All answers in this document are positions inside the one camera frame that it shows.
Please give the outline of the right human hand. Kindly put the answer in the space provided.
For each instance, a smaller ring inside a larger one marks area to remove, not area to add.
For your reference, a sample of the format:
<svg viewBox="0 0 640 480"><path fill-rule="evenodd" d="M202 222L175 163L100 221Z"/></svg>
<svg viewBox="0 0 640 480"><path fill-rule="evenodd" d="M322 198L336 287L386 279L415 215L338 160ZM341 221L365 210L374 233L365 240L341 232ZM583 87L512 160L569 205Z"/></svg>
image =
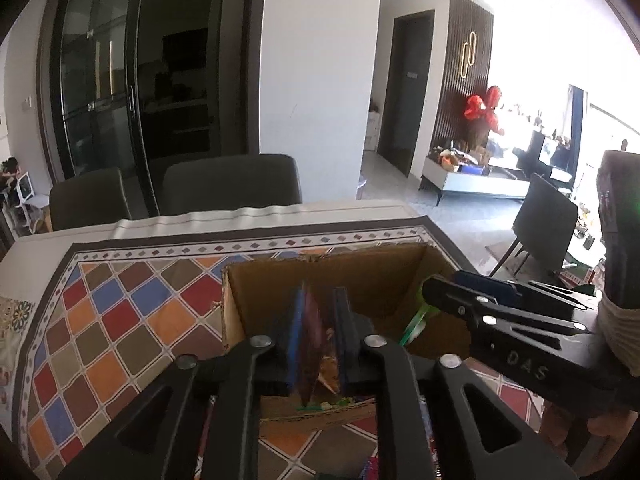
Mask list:
<svg viewBox="0 0 640 480"><path fill-rule="evenodd" d="M631 432L638 419L635 411L612 411L587 420L587 430L593 437L602 438L602 444L594 454L591 462L585 466L585 473L604 469ZM539 435L555 452L563 458L567 456L565 440L573 425L573 419L566 411L552 403L544 404Z"/></svg>

